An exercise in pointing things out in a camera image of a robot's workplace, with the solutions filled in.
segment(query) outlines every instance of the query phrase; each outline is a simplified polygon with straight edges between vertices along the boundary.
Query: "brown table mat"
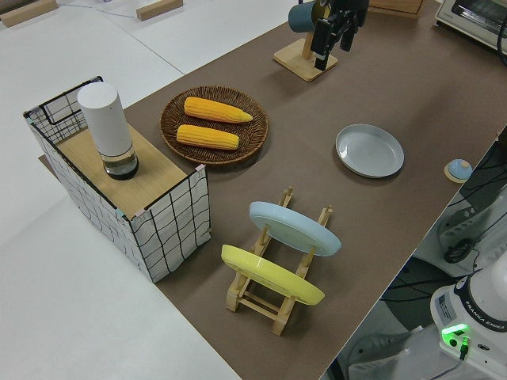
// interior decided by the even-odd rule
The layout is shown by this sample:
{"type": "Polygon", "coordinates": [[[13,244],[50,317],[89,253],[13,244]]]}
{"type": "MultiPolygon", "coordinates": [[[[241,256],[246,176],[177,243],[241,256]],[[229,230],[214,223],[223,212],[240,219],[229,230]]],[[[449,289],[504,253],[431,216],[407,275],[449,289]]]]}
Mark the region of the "brown table mat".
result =
{"type": "MultiPolygon", "coordinates": [[[[425,4],[419,19],[370,13],[351,52],[336,47],[338,65],[314,82],[273,61],[301,37],[281,25],[126,110],[129,123],[187,172],[195,165],[158,131],[173,97],[196,86],[228,86],[268,114],[269,136],[255,163],[210,170],[212,239],[158,283],[242,378],[318,378],[459,189],[445,177],[445,164],[465,158],[476,165],[505,126],[507,68],[490,49],[434,26],[437,7],[425,4]],[[342,165],[336,135],[358,123],[381,127],[402,144],[398,175],[368,179],[342,165]],[[220,247],[249,249],[259,232],[250,202],[276,203],[289,185],[291,208],[310,218],[334,206],[328,228],[343,248],[314,259],[307,279],[326,297],[317,306],[296,305],[278,337],[259,313],[226,310],[234,272],[220,260],[220,247]]],[[[299,260],[275,241],[265,257],[294,269],[299,260]]]]}

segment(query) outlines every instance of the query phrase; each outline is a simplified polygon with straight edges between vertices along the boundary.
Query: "yellow plate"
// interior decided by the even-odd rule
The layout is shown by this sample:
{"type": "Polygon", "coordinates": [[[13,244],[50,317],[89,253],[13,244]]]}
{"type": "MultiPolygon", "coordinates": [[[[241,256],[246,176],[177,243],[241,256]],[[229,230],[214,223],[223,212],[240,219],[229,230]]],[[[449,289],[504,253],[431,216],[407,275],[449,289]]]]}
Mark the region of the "yellow plate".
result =
{"type": "Polygon", "coordinates": [[[298,302],[317,305],[324,298],[324,293],[305,279],[244,249],[222,245],[222,260],[236,272],[298,302]]]}

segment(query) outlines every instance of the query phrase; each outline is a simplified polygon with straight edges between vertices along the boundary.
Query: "wooden block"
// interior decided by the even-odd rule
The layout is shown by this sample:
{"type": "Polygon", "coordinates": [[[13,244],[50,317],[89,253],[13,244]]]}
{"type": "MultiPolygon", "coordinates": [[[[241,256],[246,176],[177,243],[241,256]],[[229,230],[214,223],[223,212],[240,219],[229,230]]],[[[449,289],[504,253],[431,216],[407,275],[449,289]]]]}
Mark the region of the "wooden block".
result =
{"type": "Polygon", "coordinates": [[[57,147],[116,207],[132,219],[137,211],[186,178],[186,174],[134,128],[130,127],[130,132],[139,159],[139,170],[131,180],[113,180],[108,176],[88,129],[63,140],[57,147]]]}
{"type": "Polygon", "coordinates": [[[327,60],[327,67],[324,71],[320,71],[314,67],[315,65],[315,54],[312,53],[310,59],[305,59],[303,57],[303,49],[304,49],[305,39],[302,38],[297,40],[293,44],[284,47],[283,49],[277,51],[273,59],[287,67],[294,74],[297,74],[302,79],[307,82],[311,82],[320,75],[324,74],[329,69],[336,66],[338,60],[334,58],[332,55],[329,56],[327,60]]]}
{"type": "Polygon", "coordinates": [[[181,6],[183,6],[183,0],[158,0],[149,6],[138,8],[135,12],[137,13],[137,18],[145,21],[181,6]]]}
{"type": "Polygon", "coordinates": [[[403,17],[419,17],[423,0],[370,0],[368,10],[395,14],[403,17]]]}
{"type": "Polygon", "coordinates": [[[56,8],[58,8],[56,0],[39,0],[38,2],[33,2],[27,6],[22,6],[21,8],[4,13],[0,15],[0,19],[2,19],[2,23],[9,28],[23,21],[40,16],[41,14],[51,12],[56,8]]]}

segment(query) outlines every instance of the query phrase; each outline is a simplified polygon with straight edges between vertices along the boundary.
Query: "green light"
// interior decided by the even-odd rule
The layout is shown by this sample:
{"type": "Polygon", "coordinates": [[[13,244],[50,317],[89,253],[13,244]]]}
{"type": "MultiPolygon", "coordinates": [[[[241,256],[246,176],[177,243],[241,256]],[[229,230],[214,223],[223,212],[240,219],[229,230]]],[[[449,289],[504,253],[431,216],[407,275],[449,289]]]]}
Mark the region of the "green light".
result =
{"type": "MultiPolygon", "coordinates": [[[[464,323],[460,323],[458,325],[454,325],[451,327],[447,327],[445,329],[442,329],[442,340],[448,344],[450,344],[451,339],[453,339],[455,336],[459,336],[463,334],[466,330],[468,330],[468,325],[465,325],[464,323]]],[[[463,338],[463,344],[467,344],[467,337],[463,338]]]]}
{"type": "Polygon", "coordinates": [[[460,323],[456,326],[447,327],[446,329],[442,329],[442,335],[448,335],[455,333],[456,331],[462,331],[468,329],[468,325],[465,325],[464,323],[460,323]]]}

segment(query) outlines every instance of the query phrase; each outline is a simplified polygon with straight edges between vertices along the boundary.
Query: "round plate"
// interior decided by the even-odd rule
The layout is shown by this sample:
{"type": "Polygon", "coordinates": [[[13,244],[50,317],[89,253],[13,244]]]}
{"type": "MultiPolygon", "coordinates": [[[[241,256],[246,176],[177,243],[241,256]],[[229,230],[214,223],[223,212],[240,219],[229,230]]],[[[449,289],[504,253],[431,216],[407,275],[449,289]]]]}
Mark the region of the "round plate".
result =
{"type": "Polygon", "coordinates": [[[236,272],[306,305],[317,305],[324,293],[295,273],[232,245],[222,245],[222,260],[236,272]]]}
{"type": "Polygon", "coordinates": [[[252,202],[250,219],[260,230],[268,227],[272,238],[299,251],[315,256],[331,256],[340,248],[340,240],[327,228],[290,208],[273,203],[252,202]]]}
{"type": "Polygon", "coordinates": [[[336,151],[347,168],[370,178],[398,172],[405,159],[398,140],[385,130],[367,124],[343,128],[336,138],[336,151]]]}
{"type": "Polygon", "coordinates": [[[180,93],[164,108],[160,118],[160,132],[166,144],[180,156],[205,165],[226,165],[246,160],[264,144],[268,135],[268,125],[266,113],[254,99],[236,89],[217,85],[196,87],[180,93]],[[233,105],[252,115],[253,120],[236,124],[187,116],[184,109],[187,97],[202,97],[233,105]],[[182,124],[193,124],[234,133],[239,136],[238,149],[221,150],[181,144],[176,141],[176,133],[182,124]]]}

